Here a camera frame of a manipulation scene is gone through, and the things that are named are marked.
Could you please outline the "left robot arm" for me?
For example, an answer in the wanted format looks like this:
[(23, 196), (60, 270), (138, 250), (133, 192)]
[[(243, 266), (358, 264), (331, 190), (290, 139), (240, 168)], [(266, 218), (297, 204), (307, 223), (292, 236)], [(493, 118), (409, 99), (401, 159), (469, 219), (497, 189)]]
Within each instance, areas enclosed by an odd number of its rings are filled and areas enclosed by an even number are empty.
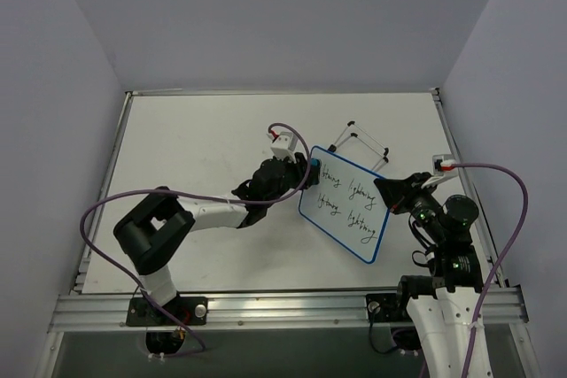
[(319, 183), (321, 162), (270, 158), (252, 178), (232, 190), (231, 201), (198, 200), (182, 203), (158, 187), (126, 214), (113, 235), (131, 260), (141, 288), (151, 298), (147, 314), (159, 324), (172, 322), (179, 312), (178, 291), (168, 263), (190, 232), (209, 228), (248, 228), (267, 215), (270, 206), (292, 189), (304, 190)]

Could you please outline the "blue whiteboard eraser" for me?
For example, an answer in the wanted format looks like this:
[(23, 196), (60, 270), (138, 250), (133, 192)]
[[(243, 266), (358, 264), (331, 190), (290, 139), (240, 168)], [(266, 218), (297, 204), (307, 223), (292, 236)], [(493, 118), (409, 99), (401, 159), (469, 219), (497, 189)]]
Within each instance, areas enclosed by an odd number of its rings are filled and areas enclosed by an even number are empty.
[(317, 158), (311, 158), (310, 166), (312, 168), (320, 168), (321, 167), (321, 161)]

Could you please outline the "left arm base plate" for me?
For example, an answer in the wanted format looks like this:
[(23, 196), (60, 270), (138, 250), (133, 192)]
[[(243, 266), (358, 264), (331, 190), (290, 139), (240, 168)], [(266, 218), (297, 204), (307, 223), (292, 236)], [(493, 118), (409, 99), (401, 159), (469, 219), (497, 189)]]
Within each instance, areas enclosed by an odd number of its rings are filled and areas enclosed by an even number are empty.
[[(178, 295), (163, 308), (186, 325), (206, 324), (208, 299), (206, 297), (186, 297)], [(175, 322), (151, 305), (145, 297), (133, 297), (129, 301), (125, 321), (128, 327), (173, 326)]]

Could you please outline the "blue-framed whiteboard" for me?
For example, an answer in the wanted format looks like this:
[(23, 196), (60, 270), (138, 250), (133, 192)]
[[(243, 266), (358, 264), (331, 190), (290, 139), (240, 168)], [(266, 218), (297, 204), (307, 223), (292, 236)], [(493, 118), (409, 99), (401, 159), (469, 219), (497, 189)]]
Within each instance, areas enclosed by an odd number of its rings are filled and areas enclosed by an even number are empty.
[(389, 210), (376, 180), (383, 177), (320, 146), (311, 149), (319, 162), (319, 183), (305, 189), (299, 214), (365, 264), (377, 259)]

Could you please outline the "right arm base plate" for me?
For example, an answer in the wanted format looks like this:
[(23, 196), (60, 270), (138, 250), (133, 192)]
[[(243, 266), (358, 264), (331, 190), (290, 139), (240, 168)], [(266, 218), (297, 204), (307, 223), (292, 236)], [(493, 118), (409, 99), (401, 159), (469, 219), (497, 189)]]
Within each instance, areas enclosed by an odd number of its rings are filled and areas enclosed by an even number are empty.
[(365, 300), (369, 321), (386, 323), (402, 318), (397, 296), (392, 292), (369, 293)]

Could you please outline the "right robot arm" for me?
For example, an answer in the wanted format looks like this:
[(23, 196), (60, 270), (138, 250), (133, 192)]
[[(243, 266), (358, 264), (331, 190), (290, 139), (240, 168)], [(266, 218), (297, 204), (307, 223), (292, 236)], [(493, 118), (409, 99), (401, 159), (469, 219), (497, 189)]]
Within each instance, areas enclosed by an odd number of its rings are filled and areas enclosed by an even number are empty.
[(393, 307), (411, 319), (432, 377), (490, 377), (493, 374), (485, 329), (476, 304), (484, 288), (470, 228), (479, 211), (465, 195), (440, 203), (431, 174), (374, 181), (394, 215), (407, 214), (412, 227), (430, 237), (426, 276), (400, 278)]

